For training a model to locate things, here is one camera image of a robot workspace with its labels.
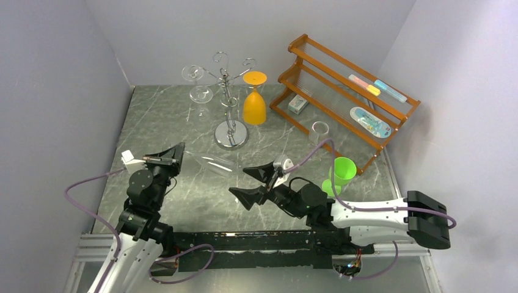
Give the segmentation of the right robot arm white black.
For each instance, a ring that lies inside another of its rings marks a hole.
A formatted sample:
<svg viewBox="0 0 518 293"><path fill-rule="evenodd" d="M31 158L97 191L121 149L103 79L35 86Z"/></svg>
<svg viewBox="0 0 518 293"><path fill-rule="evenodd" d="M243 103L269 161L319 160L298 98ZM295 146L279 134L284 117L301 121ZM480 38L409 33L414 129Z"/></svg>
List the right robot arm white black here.
<svg viewBox="0 0 518 293"><path fill-rule="evenodd" d="M275 162L246 167L243 172L261 185L254 189L229 188L250 210L267 201L291 217L305 218L312 230L336 231L336 246L343 253L378 242L414 241L418 245L446 250L451 247L450 224L444 204L417 190L406 197L388 201L354 202L331 198L316 184L308 182L298 191L291 188L286 170L293 163Z"/></svg>

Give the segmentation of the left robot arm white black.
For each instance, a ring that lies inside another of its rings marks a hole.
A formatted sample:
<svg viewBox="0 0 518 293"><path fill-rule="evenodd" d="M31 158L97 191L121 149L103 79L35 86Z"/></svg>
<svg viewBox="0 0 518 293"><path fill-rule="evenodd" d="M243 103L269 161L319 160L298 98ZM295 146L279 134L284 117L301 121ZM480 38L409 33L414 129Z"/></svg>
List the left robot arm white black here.
<svg viewBox="0 0 518 293"><path fill-rule="evenodd" d="M160 209L171 181L180 174L185 144L138 159L122 153L130 174L127 199L119 215L113 243L89 292L133 292L159 256L175 247L172 226L161 223Z"/></svg>

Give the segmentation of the clear wine glass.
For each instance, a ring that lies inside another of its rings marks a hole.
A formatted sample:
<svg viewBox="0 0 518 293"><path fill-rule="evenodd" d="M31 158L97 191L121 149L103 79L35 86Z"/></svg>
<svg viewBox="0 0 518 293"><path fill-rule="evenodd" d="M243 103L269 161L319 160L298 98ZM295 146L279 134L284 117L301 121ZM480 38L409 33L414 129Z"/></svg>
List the clear wine glass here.
<svg viewBox="0 0 518 293"><path fill-rule="evenodd" d="M203 78L205 70L198 65L187 65L182 69L181 75L184 80L195 84Z"/></svg>

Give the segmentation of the clear glass front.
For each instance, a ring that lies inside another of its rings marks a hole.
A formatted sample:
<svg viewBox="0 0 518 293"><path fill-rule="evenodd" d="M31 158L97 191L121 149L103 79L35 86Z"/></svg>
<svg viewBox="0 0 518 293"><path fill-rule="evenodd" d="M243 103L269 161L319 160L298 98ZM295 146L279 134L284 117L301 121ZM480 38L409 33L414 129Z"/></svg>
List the clear glass front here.
<svg viewBox="0 0 518 293"><path fill-rule="evenodd" d="M205 170L211 171L222 177L230 177L238 173L237 163L228 159L215 156L208 153L196 153L186 151L196 162L200 164Z"/></svg>

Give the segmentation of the orange plastic goblet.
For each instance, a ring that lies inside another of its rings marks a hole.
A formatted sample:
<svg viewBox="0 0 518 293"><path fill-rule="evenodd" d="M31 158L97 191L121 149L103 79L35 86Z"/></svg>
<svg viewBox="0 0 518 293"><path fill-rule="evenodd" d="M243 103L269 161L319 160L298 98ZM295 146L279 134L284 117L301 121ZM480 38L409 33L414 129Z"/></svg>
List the orange plastic goblet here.
<svg viewBox="0 0 518 293"><path fill-rule="evenodd" d="M244 100L243 120L250 125L261 125L266 121L266 103L258 88L267 81L267 76L260 71L249 71L243 76L243 80L252 86L252 91Z"/></svg>

